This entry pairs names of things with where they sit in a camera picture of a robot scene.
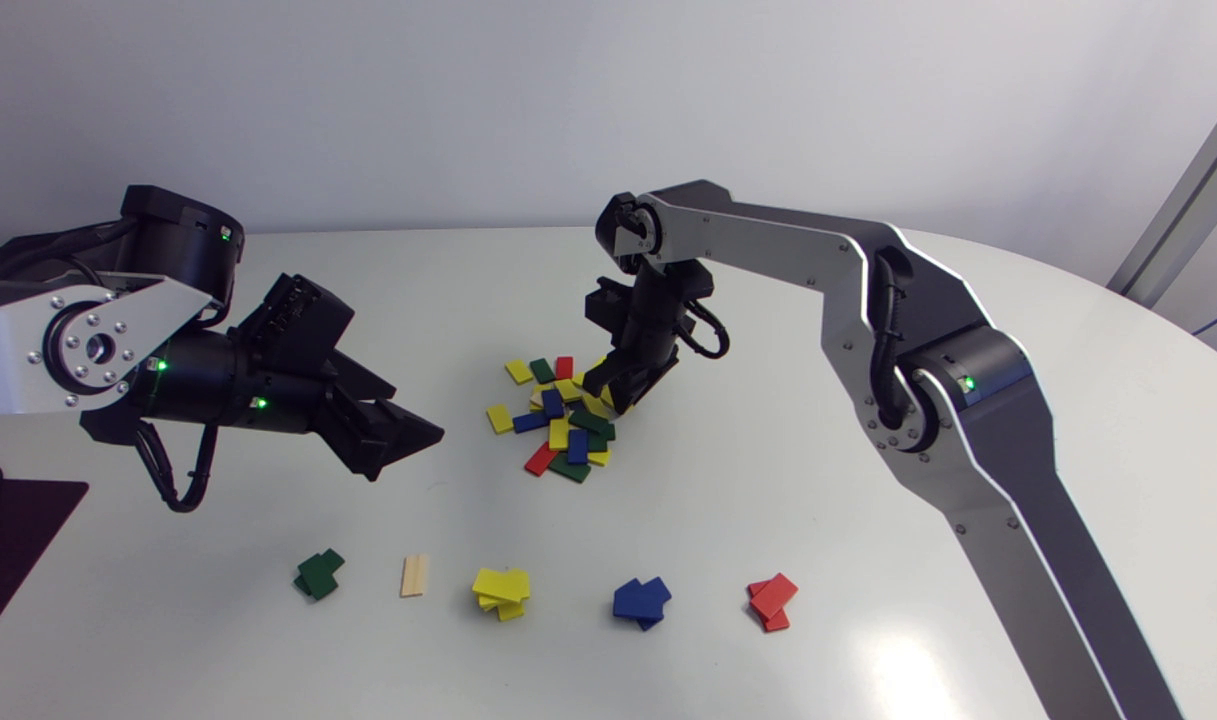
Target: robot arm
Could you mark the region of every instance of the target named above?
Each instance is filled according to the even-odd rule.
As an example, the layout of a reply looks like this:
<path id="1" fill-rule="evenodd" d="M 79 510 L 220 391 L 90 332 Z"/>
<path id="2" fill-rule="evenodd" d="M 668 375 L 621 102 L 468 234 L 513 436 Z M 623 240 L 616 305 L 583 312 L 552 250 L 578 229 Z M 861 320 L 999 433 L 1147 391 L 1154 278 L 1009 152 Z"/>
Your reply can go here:
<path id="1" fill-rule="evenodd" d="M 697 181 L 616 196 L 595 235 L 634 287 L 600 279 L 587 316 L 613 350 L 585 377 L 627 410 L 677 364 L 714 285 L 700 259 L 826 296 L 821 350 L 899 483 L 946 516 L 1051 718 L 1180 711 L 1056 473 L 1023 348 L 955 274 L 891 225 L 746 206 Z M 727 350 L 727 334 L 720 337 Z M 718 351 L 706 351 L 718 355 Z"/>

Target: green block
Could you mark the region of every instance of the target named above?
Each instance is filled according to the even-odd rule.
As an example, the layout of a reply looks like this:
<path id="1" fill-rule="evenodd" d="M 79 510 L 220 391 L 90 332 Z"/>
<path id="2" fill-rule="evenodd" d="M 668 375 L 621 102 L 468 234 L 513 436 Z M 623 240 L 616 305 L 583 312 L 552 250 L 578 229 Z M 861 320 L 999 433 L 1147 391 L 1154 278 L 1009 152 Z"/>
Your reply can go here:
<path id="1" fill-rule="evenodd" d="M 591 414 L 589 410 L 577 410 L 576 414 L 568 416 L 568 423 L 589 429 L 596 435 L 607 434 L 608 424 L 611 424 L 607 420 L 600 418 L 599 415 Z"/>
<path id="2" fill-rule="evenodd" d="M 590 465 L 568 465 L 567 452 L 561 452 L 554 456 L 554 460 L 550 461 L 550 469 L 556 471 L 556 473 L 560 473 L 563 478 L 579 483 L 587 482 L 587 477 L 590 474 Z"/>
<path id="3" fill-rule="evenodd" d="M 529 362 L 529 369 L 532 369 L 532 377 L 539 383 L 553 383 L 554 382 L 554 370 L 550 369 L 550 364 L 545 361 L 545 358 L 538 358 Z"/>

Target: colored block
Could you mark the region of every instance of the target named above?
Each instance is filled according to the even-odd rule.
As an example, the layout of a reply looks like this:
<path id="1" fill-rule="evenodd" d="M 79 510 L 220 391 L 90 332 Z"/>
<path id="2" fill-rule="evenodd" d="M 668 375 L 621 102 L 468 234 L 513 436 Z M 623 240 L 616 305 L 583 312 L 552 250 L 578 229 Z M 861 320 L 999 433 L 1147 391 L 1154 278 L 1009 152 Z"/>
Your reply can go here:
<path id="1" fill-rule="evenodd" d="M 563 417 L 563 399 L 559 396 L 557 389 L 548 389 L 542 393 L 542 410 L 550 420 Z"/>
<path id="2" fill-rule="evenodd" d="M 399 597 L 416 597 L 426 592 L 426 573 L 430 569 L 430 556 L 410 555 L 403 559 L 403 583 L 399 583 Z"/>
<path id="3" fill-rule="evenodd" d="M 644 585 L 639 583 L 639 579 L 632 579 L 613 592 L 612 614 L 616 618 L 630 620 L 657 621 L 664 618 L 662 614 L 662 602 L 654 594 L 645 592 Z"/>
<path id="4" fill-rule="evenodd" d="M 493 423 L 493 432 L 497 434 L 509 433 L 515 429 L 515 420 L 504 405 L 494 405 L 488 409 L 488 421 Z"/>
<path id="5" fill-rule="evenodd" d="M 506 602 L 522 602 L 529 597 L 529 578 L 525 570 L 511 568 L 504 573 L 479 569 L 475 575 L 475 585 L 471 585 L 475 594 L 486 594 Z"/>
<path id="6" fill-rule="evenodd" d="M 568 462 L 567 452 L 561 452 L 554 457 L 554 460 L 550 461 L 550 469 L 556 471 L 556 473 L 560 473 L 563 478 L 579 483 L 587 482 L 587 478 L 590 474 L 590 465 L 572 465 Z"/>
<path id="7" fill-rule="evenodd" d="M 587 457 L 589 440 L 590 433 L 582 428 L 568 431 L 568 465 L 585 465 L 590 461 Z"/>
<path id="8" fill-rule="evenodd" d="M 548 383 L 554 381 L 554 370 L 550 369 L 550 364 L 545 361 L 545 358 L 538 358 L 529 362 L 529 369 L 532 370 L 532 377 L 535 382 Z"/>
<path id="9" fill-rule="evenodd" d="M 559 452 L 550 450 L 550 443 L 544 441 L 540 448 L 535 449 L 535 452 L 532 454 L 529 461 L 525 462 L 525 469 L 540 478 L 542 474 L 545 473 L 545 469 L 549 468 L 550 461 L 553 461 L 556 455 L 559 455 Z"/>
<path id="10" fill-rule="evenodd" d="M 577 386 L 572 384 L 572 381 L 567 378 L 563 378 L 562 381 L 554 381 L 554 389 L 559 390 L 559 396 L 561 396 L 565 403 L 581 400 L 581 389 L 577 389 Z"/>
<path id="11" fill-rule="evenodd" d="M 532 379 L 532 370 L 522 360 L 511 360 L 506 364 L 506 372 L 511 375 L 515 384 L 521 386 Z"/>
<path id="12" fill-rule="evenodd" d="M 550 420 L 550 450 L 568 450 L 568 420 Z"/>
<path id="13" fill-rule="evenodd" d="M 581 411 L 581 414 L 572 414 L 568 418 L 568 423 L 576 424 L 576 427 L 589 429 L 596 435 L 607 435 L 608 424 L 607 420 L 600 418 L 600 416 L 594 414 L 587 414 L 587 411 Z"/>
<path id="14" fill-rule="evenodd" d="M 753 607 L 755 612 L 758 612 L 759 618 L 772 618 L 773 615 L 781 612 L 790 598 L 795 597 L 795 594 L 800 589 L 791 583 L 786 575 L 778 573 L 768 580 L 759 592 L 755 594 L 755 597 L 750 598 L 750 607 Z"/>
<path id="15" fill-rule="evenodd" d="M 516 433 L 526 433 L 550 424 L 550 418 L 545 414 L 516 415 L 511 421 L 515 423 Z"/>
<path id="16" fill-rule="evenodd" d="M 506 602 L 497 607 L 497 619 L 501 623 L 522 618 L 522 615 L 525 615 L 525 603 L 522 602 Z"/>
<path id="17" fill-rule="evenodd" d="M 604 405 L 602 400 L 599 400 L 598 396 L 590 395 L 589 392 L 581 393 L 581 401 L 587 406 L 587 410 L 589 410 L 590 414 L 598 415 L 604 420 L 612 418 L 612 410 L 608 410 L 608 406 Z"/>

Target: red block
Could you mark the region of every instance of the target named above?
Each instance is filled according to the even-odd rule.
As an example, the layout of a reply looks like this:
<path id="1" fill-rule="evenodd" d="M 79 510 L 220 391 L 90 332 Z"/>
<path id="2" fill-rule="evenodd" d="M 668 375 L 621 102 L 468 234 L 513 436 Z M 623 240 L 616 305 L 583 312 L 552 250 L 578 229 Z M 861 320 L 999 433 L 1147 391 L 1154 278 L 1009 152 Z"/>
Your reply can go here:
<path id="1" fill-rule="evenodd" d="M 795 586 L 795 583 L 791 583 L 786 575 L 778 573 L 768 580 L 768 584 L 759 589 L 759 592 L 755 594 L 755 597 L 750 598 L 750 607 L 755 607 L 755 612 L 758 612 L 759 618 L 772 618 L 778 612 L 781 612 L 781 608 L 800 589 Z"/>
<path id="2" fill-rule="evenodd" d="M 554 359 L 554 378 L 557 381 L 572 379 L 572 358 Z"/>
<path id="3" fill-rule="evenodd" d="M 542 473 L 549 468 L 550 461 L 553 461 L 556 455 L 559 455 L 559 452 L 550 450 L 550 443 L 544 441 L 540 448 L 535 449 L 535 452 L 532 454 L 529 461 L 525 462 L 525 469 L 540 478 Z"/>

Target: wooden block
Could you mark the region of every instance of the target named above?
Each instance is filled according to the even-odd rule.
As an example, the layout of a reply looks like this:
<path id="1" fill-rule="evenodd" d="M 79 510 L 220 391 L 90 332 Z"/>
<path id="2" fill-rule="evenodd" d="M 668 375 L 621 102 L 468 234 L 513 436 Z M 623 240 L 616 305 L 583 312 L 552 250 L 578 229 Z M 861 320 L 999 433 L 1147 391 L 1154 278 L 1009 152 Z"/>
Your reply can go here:
<path id="1" fill-rule="evenodd" d="M 550 450 L 568 450 L 568 420 L 550 420 Z"/>
<path id="2" fill-rule="evenodd" d="M 525 602 L 529 597 L 529 578 L 525 570 L 518 568 L 509 569 L 506 573 L 484 568 L 475 575 L 475 585 L 471 585 L 471 591 L 506 602 Z"/>
<path id="3" fill-rule="evenodd" d="M 430 556 L 410 555 L 403 559 L 403 584 L 399 585 L 399 597 L 415 597 L 426 592 L 426 570 L 430 568 Z"/>
<path id="4" fill-rule="evenodd" d="M 571 379 L 554 381 L 554 389 L 559 390 L 559 395 L 565 403 L 581 400 L 581 389 L 577 389 L 577 386 L 572 384 Z"/>
<path id="5" fill-rule="evenodd" d="M 532 377 L 535 382 L 548 383 L 554 381 L 554 370 L 550 369 L 550 364 L 545 361 L 545 358 L 538 358 L 529 362 L 529 369 L 532 370 Z"/>
<path id="6" fill-rule="evenodd" d="M 501 623 L 522 618 L 522 615 L 525 615 L 525 603 L 522 602 L 506 602 L 497 607 L 497 619 Z"/>
<path id="7" fill-rule="evenodd" d="M 595 414 L 604 420 L 612 420 L 612 410 L 608 410 L 607 405 L 604 405 L 604 400 L 599 400 L 598 396 L 590 395 L 589 392 L 581 393 L 581 401 L 587 406 L 590 414 Z"/>
<path id="8" fill-rule="evenodd" d="M 755 612 L 758 612 L 759 618 L 772 618 L 778 612 L 781 612 L 781 608 L 800 589 L 795 586 L 795 583 L 791 583 L 786 575 L 778 573 L 768 580 L 768 584 L 759 589 L 759 592 L 755 594 L 755 597 L 750 598 L 750 607 L 753 607 Z"/>
<path id="9" fill-rule="evenodd" d="M 571 465 L 568 462 L 567 452 L 561 452 L 554 457 L 554 460 L 550 461 L 550 469 L 556 471 L 556 473 L 560 473 L 563 478 L 579 483 L 587 482 L 587 478 L 590 474 L 590 465 Z"/>
<path id="10" fill-rule="evenodd" d="M 535 452 L 532 454 L 529 461 L 525 462 L 525 469 L 540 478 L 542 474 L 545 473 L 545 469 L 549 468 L 550 461 L 553 461 L 556 455 L 559 455 L 559 452 L 550 450 L 550 443 L 544 441 L 540 448 L 535 449 Z"/>
<path id="11" fill-rule="evenodd" d="M 488 421 L 493 423 L 493 432 L 497 434 L 509 433 L 515 429 L 515 420 L 511 420 L 511 411 L 506 410 L 506 405 L 489 407 Z"/>
<path id="12" fill-rule="evenodd" d="M 527 366 L 527 362 L 522 360 L 509 361 L 506 364 L 506 372 L 511 375 L 511 379 L 514 379 L 517 386 L 532 382 L 532 370 Z"/>

